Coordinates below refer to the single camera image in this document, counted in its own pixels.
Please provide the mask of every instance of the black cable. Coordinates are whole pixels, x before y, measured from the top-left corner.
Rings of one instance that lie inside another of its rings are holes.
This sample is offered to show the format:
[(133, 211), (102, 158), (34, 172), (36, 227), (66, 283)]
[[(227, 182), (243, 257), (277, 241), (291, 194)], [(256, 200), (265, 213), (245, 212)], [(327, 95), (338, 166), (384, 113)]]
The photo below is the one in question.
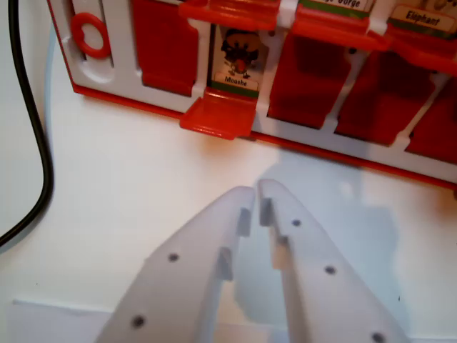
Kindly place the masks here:
[(43, 187), (41, 188), (38, 200), (30, 212), (26, 214), (26, 216), (22, 218), (19, 223), (14, 225), (14, 227), (0, 237), (0, 247), (12, 240), (47, 208), (54, 190), (54, 170), (52, 167), (51, 151), (36, 109), (34, 95), (31, 92), (26, 67), (24, 66), (24, 57), (22, 56), (21, 36), (19, 35), (19, 0), (8, 1), (8, 20), (9, 39), (11, 41), (14, 66), (16, 67), (17, 78), (19, 80), (22, 96), (24, 97), (26, 108), (29, 113), (31, 126), (34, 130), (36, 144), (38, 145), (41, 157), (41, 164), (43, 165)]

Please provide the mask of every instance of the cartoon fly illustration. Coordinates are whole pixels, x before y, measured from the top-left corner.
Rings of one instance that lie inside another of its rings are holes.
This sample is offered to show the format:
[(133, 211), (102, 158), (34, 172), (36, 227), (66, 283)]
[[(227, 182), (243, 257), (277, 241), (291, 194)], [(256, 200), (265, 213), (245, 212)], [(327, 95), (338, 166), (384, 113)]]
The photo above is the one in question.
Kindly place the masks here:
[(251, 77), (248, 75), (248, 69), (258, 58), (260, 44), (260, 38), (255, 32), (229, 29), (221, 48), (226, 53), (226, 63), (231, 68), (229, 73), (243, 74), (245, 79)]

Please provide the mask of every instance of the white table surface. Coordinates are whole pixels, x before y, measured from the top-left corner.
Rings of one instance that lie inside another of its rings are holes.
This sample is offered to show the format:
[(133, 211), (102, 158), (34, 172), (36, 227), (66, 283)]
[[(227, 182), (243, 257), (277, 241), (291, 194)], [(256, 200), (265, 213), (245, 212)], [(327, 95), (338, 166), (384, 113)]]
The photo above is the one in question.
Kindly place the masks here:
[[(49, 36), (45, 1), (21, 2), (24, 55), (39, 109)], [(34, 204), (42, 174), (0, 4), (0, 233)], [(279, 149), (224, 141), (178, 122), (73, 93), (60, 49), (51, 91), (56, 187), (46, 216), (0, 250), (0, 342), (13, 299), (111, 311), (142, 261), (237, 185), (283, 182), (328, 230), (412, 337), (457, 337), (457, 201), (450, 190)], [(267, 230), (241, 243), (219, 321), (284, 326)]]

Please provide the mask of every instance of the red ring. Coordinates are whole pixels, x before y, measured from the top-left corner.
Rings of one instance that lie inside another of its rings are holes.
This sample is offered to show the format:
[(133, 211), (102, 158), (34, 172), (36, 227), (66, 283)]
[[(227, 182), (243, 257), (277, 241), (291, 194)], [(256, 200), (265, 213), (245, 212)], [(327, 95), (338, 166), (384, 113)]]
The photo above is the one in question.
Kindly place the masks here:
[[(84, 41), (84, 32), (82, 29), (84, 24), (94, 25), (94, 27), (99, 30), (101, 38), (103, 39), (103, 46), (101, 49), (94, 49)], [(95, 59), (105, 59), (110, 55), (111, 47), (109, 46), (108, 31), (106, 30), (106, 26), (104, 22), (93, 14), (83, 12), (75, 15), (71, 19), (71, 34), (73, 35), (76, 45), (86, 55), (94, 57)]]

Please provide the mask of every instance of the label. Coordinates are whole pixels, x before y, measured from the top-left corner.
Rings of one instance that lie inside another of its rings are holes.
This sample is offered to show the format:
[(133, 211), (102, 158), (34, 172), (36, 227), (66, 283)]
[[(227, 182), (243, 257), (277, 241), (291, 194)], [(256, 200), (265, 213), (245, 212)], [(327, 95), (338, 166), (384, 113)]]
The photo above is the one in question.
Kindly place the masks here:
[(389, 22), (401, 29), (449, 39), (456, 32), (456, 19), (454, 1), (399, 0)]
[(213, 26), (214, 50), (209, 86), (235, 94), (258, 97), (268, 47), (258, 32)]
[(225, 74), (225, 73), (217, 72), (214, 75), (214, 81), (221, 82), (222, 84), (230, 84), (232, 86), (238, 86), (241, 88), (258, 91), (258, 82), (257, 81), (244, 79), (244, 78), (232, 76), (232, 75)]
[(353, 18), (365, 18), (370, 14), (375, 0), (300, 0), (310, 9), (318, 9)]

